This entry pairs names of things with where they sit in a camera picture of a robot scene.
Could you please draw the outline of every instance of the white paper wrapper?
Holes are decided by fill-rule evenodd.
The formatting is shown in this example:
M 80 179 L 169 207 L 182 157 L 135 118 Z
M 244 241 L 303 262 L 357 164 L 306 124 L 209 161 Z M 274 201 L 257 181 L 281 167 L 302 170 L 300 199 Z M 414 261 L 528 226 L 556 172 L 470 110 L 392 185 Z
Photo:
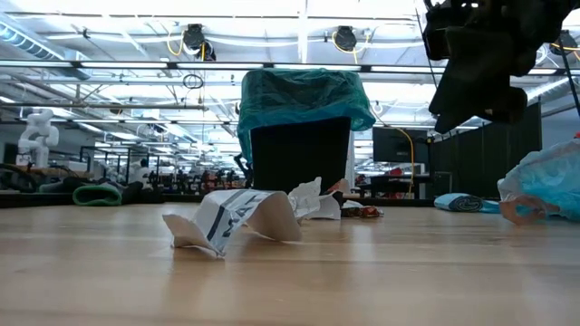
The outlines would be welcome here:
M 219 190 L 206 195 L 193 216 L 164 215 L 173 234 L 173 246 L 200 246 L 225 255 L 229 237 L 246 223 L 259 234 L 277 241 L 299 241 L 303 219 L 340 220 L 333 195 L 320 194 L 321 179 L 284 192 L 251 189 Z
M 284 192 L 214 191 L 203 198 L 194 216 L 170 214 L 164 215 L 163 220 L 174 236 L 174 247 L 198 245 L 220 256 L 225 255 L 229 237 L 244 223 L 277 241 L 299 241 L 302 238 Z

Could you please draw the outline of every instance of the green object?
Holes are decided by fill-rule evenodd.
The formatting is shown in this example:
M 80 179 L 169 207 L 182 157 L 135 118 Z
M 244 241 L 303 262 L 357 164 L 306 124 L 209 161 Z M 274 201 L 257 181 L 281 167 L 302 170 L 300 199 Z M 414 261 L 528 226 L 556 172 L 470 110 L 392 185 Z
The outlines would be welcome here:
M 370 107 L 356 72 L 255 70 L 242 80 L 237 136 L 244 158 L 251 162 L 254 128 L 349 117 L 351 130 L 362 131 L 375 122 Z
M 82 186 L 74 190 L 72 200 L 78 206 L 119 206 L 121 193 L 110 185 Z

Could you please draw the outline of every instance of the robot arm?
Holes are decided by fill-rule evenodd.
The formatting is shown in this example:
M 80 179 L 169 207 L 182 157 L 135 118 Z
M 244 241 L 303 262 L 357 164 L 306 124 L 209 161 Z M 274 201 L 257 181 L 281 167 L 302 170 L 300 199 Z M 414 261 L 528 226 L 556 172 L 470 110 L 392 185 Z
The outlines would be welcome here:
M 509 123 L 521 118 L 527 95 L 510 87 L 509 77 L 529 73 L 537 49 L 557 40 L 579 2 L 425 0 L 427 56 L 449 59 L 429 107 L 438 116 L 435 130 L 448 132 L 473 116 Z
M 52 117 L 53 112 L 47 109 L 28 115 L 26 129 L 18 140 L 19 165 L 27 165 L 30 162 L 30 151 L 33 150 L 35 165 L 38 168 L 48 166 L 48 147 L 56 146 L 59 140 L 58 129 L 51 126 Z M 40 136 L 35 140 L 29 140 L 35 134 Z

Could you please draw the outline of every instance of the trash can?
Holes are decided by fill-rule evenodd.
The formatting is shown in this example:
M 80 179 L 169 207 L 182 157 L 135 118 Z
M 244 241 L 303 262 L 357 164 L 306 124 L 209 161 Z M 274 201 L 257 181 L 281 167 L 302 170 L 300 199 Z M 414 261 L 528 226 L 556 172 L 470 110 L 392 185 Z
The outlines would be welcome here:
M 344 177 L 348 117 L 252 129 L 254 189 L 286 193 L 322 178 L 321 193 Z
M 289 192 L 322 177 L 344 177 L 349 130 L 375 119 L 356 72 L 262 69 L 242 81 L 237 135 L 253 165 L 254 188 Z

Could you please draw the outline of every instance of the yellow cable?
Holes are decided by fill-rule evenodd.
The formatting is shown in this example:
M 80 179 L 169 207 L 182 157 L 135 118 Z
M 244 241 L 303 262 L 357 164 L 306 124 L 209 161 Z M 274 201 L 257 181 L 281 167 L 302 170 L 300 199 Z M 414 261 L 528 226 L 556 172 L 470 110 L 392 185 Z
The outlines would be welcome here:
M 333 44 L 334 44 L 334 47 L 336 49 L 338 49 L 338 51 L 340 51 L 342 53 L 349 53 L 349 54 L 352 53 L 354 55 L 354 63 L 355 64 L 359 64 L 358 63 L 358 59 L 356 57 L 356 54 L 359 53 L 360 51 L 366 49 L 368 43 L 369 43 L 369 35 L 366 35 L 366 41 L 364 41 L 364 45 L 362 46 L 362 48 L 360 48 L 359 50 L 354 50 L 353 49 L 352 51 L 345 51 L 345 50 L 339 48 L 338 45 L 336 45 L 336 32 L 333 33 Z
M 377 118 L 377 120 L 382 123 L 383 126 L 390 127 L 386 123 L 382 122 L 381 118 L 379 118 L 379 115 L 373 109 L 371 109 L 371 112 Z M 411 192 L 413 189 L 413 181 L 415 179 L 415 148 L 413 146 L 413 139 L 403 129 L 394 128 L 394 127 L 390 127 L 390 128 L 396 129 L 396 130 L 400 131 L 403 135 L 405 135 L 405 137 L 407 137 L 407 139 L 409 140 L 409 144 L 411 145 L 411 182 L 409 184 L 409 197 L 411 197 Z
M 171 54 L 173 54 L 175 56 L 181 55 L 181 52 L 183 51 L 183 34 L 184 33 L 185 33 L 185 31 L 181 32 L 181 39 L 179 41 L 179 51 L 175 52 L 171 48 L 171 43 L 170 43 L 171 42 L 171 32 L 168 32 L 168 34 L 167 34 L 167 48 L 171 52 Z
M 415 148 L 413 147 L 413 139 L 403 129 L 399 128 L 395 129 L 400 131 L 403 135 L 405 135 L 405 137 L 407 137 L 407 139 L 409 140 L 409 144 L 411 144 L 411 182 L 409 184 L 409 199 L 411 199 L 411 192 L 413 189 L 413 179 L 415 178 Z

